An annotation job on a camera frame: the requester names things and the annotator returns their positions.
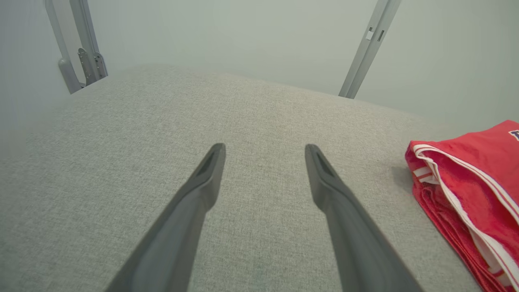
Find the grey slotted metal post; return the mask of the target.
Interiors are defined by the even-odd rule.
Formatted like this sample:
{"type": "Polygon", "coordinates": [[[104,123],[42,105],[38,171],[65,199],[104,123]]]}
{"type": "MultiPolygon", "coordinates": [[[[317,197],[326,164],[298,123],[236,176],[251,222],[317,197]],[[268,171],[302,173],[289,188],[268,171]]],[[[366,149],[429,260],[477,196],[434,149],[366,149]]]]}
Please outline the grey slotted metal post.
{"type": "Polygon", "coordinates": [[[402,0],[377,0],[348,74],[339,91],[340,97],[355,98],[401,2],[402,0]]]}

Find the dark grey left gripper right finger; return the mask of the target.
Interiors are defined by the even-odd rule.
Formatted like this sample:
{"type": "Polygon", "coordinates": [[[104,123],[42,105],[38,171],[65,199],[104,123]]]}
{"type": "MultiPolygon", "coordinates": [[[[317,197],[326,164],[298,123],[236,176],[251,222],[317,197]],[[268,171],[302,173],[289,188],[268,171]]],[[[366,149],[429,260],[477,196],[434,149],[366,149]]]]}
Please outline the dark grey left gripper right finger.
{"type": "Polygon", "coordinates": [[[305,146],[305,161],[313,201],[326,215],[343,292],[423,292],[317,145],[305,146]]]}

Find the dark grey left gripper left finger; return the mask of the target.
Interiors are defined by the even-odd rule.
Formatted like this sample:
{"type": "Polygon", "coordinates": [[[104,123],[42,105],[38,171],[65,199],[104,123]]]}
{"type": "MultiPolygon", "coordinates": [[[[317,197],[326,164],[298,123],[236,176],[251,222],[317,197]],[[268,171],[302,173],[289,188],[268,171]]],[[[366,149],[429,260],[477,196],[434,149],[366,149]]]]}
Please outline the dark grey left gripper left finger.
{"type": "Polygon", "coordinates": [[[187,292],[206,213],[215,205],[225,144],[211,146],[105,292],[187,292]]]}

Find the grey metal post with bracket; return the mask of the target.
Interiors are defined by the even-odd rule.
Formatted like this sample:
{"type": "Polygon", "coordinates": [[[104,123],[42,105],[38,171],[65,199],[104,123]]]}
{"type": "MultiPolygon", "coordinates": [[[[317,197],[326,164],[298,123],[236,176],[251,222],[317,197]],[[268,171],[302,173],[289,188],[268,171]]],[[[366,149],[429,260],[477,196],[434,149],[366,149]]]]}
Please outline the grey metal post with bracket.
{"type": "Polygon", "coordinates": [[[87,0],[45,0],[61,59],[58,67],[70,94],[108,75],[87,0]]]}

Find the red jersey with black lettering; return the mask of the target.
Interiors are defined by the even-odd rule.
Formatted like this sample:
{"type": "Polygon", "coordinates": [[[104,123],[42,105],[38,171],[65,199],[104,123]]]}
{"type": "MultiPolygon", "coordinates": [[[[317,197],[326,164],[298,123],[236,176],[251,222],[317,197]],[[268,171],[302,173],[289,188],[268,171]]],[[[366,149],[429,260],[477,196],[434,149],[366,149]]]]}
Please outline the red jersey with black lettering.
{"type": "Polygon", "coordinates": [[[413,195],[485,292],[519,292],[519,123],[411,141],[413,195]]]}

